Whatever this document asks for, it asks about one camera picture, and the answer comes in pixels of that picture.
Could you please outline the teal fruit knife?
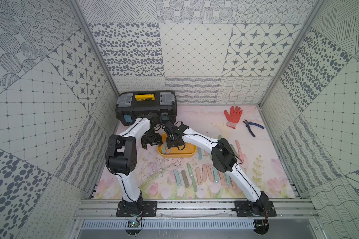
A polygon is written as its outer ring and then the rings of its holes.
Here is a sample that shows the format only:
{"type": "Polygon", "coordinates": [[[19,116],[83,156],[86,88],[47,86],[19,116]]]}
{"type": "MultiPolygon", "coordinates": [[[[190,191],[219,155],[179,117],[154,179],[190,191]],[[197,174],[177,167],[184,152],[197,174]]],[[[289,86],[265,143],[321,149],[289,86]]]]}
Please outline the teal fruit knife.
{"type": "Polygon", "coordinates": [[[166,142],[164,142],[164,144],[163,144],[163,148],[162,148],[162,154],[165,154],[165,153],[166,153],[166,151],[167,151],[167,143],[166,143],[166,142]]]}

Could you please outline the yellow plastic storage box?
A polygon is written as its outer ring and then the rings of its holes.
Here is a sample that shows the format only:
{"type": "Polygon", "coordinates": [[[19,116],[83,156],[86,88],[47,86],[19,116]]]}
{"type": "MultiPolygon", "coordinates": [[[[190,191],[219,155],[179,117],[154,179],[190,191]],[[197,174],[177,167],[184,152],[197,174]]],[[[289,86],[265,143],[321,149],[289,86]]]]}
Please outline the yellow plastic storage box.
{"type": "MultiPolygon", "coordinates": [[[[161,137],[162,137],[163,144],[164,144],[164,142],[166,142],[167,134],[164,133],[161,135],[161,137]]],[[[185,143],[184,146],[180,146],[180,149],[178,149],[177,147],[167,148],[166,153],[162,154],[163,144],[158,147],[158,153],[163,158],[190,158],[197,151],[197,147],[195,145],[190,144],[190,143],[185,143]]]]}

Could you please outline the long teal knife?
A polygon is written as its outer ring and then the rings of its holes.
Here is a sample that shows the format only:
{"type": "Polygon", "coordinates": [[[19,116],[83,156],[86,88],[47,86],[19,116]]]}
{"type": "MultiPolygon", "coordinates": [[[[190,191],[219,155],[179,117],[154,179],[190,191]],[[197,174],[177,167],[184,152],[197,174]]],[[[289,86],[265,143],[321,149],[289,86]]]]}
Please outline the long teal knife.
{"type": "Polygon", "coordinates": [[[198,147],[197,150],[198,150],[198,159],[202,160],[202,149],[198,147]]]}

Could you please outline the beige pink knife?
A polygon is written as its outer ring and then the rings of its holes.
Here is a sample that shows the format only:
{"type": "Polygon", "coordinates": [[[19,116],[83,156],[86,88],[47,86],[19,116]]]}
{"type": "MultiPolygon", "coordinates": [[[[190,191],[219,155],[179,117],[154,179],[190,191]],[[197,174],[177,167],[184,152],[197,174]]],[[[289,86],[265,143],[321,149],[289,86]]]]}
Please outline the beige pink knife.
{"type": "Polygon", "coordinates": [[[196,173],[196,180],[197,180],[197,184],[201,185],[202,184],[202,177],[201,177],[201,173],[200,173],[200,168],[197,167],[195,169],[195,173],[196,173]]]}

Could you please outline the light teal folding knife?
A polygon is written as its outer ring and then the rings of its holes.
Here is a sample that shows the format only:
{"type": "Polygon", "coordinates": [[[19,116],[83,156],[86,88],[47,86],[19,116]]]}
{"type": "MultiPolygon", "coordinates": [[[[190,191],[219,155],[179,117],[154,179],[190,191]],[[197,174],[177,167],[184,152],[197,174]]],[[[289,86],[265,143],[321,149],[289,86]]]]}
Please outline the light teal folding knife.
{"type": "Polygon", "coordinates": [[[177,169],[174,170],[174,175],[175,175],[176,184],[178,186],[181,186],[182,185],[181,178],[180,178],[180,174],[177,169]]]}

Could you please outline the pale pink knife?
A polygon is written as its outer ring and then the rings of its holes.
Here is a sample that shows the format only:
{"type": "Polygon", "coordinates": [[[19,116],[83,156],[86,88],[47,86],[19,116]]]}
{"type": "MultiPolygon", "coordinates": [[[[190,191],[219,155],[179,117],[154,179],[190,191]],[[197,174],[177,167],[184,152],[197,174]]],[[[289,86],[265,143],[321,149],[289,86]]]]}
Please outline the pale pink knife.
{"type": "Polygon", "coordinates": [[[205,182],[207,180],[207,168],[206,165],[204,164],[202,166],[202,181],[205,182]]]}

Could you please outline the long green knife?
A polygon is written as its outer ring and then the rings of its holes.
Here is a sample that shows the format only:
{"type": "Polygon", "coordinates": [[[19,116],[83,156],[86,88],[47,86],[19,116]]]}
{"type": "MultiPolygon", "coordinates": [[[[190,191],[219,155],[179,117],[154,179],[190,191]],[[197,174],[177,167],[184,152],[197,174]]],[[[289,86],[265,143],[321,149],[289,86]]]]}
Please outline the long green knife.
{"type": "Polygon", "coordinates": [[[194,174],[193,174],[191,165],[189,163],[187,163],[186,165],[187,165],[187,169],[188,169],[188,172],[189,172],[189,176],[191,178],[191,183],[192,183],[192,186],[193,186],[193,190],[194,190],[194,192],[197,192],[197,183],[196,183],[196,180],[194,178],[194,174]]]}

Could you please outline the grey green fruit knife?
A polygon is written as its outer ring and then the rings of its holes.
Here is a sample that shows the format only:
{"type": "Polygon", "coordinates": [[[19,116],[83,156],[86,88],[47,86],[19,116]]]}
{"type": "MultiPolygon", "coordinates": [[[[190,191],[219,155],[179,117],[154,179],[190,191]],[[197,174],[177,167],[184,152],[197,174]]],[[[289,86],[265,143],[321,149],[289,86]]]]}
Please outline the grey green fruit knife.
{"type": "Polygon", "coordinates": [[[230,147],[231,147],[232,152],[234,153],[234,155],[235,155],[236,157],[238,157],[239,154],[236,152],[236,150],[235,150],[235,148],[234,148],[234,145],[230,144],[230,147]]]}

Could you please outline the salmon pink knife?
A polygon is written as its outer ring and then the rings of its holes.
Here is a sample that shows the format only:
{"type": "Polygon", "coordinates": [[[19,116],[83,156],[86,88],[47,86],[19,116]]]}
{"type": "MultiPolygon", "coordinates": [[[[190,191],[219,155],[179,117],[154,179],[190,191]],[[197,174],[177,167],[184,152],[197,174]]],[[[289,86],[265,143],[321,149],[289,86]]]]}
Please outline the salmon pink knife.
{"type": "Polygon", "coordinates": [[[238,140],[235,140],[235,143],[236,143],[236,146],[237,146],[237,149],[238,149],[239,159],[240,159],[241,163],[243,163],[244,162],[244,157],[243,157],[243,153],[241,151],[240,143],[239,143],[238,140]]]}

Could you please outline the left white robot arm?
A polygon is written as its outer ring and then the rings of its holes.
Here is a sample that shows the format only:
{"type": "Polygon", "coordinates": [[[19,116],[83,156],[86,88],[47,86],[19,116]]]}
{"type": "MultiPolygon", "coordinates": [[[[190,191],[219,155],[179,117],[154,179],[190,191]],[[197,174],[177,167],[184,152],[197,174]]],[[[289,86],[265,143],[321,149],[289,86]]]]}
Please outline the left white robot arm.
{"type": "Polygon", "coordinates": [[[156,113],[139,115],[127,130],[121,134],[113,134],[108,139],[106,167],[111,174],[117,176],[123,193],[117,207],[117,217],[136,217],[143,214],[143,196],[133,173],[138,161],[137,141],[141,140],[143,149],[147,149],[148,145],[161,146],[162,137],[155,132],[157,122],[156,113]]]}

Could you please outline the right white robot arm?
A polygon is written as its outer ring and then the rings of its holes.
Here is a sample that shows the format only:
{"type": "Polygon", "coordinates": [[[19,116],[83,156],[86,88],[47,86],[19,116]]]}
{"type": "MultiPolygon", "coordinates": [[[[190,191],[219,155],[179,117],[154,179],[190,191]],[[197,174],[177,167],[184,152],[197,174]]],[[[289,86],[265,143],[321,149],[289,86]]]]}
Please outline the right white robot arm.
{"type": "Polygon", "coordinates": [[[160,125],[167,134],[167,147],[180,147],[186,143],[195,145],[211,154],[213,167],[225,173],[246,197],[249,213],[253,216],[274,217],[276,211],[267,194],[259,189],[243,172],[242,161],[234,154],[225,138],[215,139],[205,136],[185,124],[179,126],[169,116],[159,117],[160,125]]]}

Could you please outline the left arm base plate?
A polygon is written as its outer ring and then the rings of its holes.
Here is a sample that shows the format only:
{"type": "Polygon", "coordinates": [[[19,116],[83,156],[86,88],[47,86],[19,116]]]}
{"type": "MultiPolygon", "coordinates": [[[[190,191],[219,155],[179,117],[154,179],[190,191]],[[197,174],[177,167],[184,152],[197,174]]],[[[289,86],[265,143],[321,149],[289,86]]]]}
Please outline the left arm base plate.
{"type": "Polygon", "coordinates": [[[157,205],[157,201],[127,202],[122,200],[118,203],[116,217],[155,217],[157,205]]]}

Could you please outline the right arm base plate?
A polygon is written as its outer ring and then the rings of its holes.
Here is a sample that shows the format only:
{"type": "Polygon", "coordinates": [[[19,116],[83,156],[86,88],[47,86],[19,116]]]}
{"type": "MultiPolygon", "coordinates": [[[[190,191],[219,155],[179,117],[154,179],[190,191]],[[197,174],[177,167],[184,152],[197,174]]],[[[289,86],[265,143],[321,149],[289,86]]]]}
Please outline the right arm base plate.
{"type": "Polygon", "coordinates": [[[248,200],[234,201],[234,209],[238,217],[276,217],[277,213],[272,201],[265,205],[253,203],[248,200]]]}

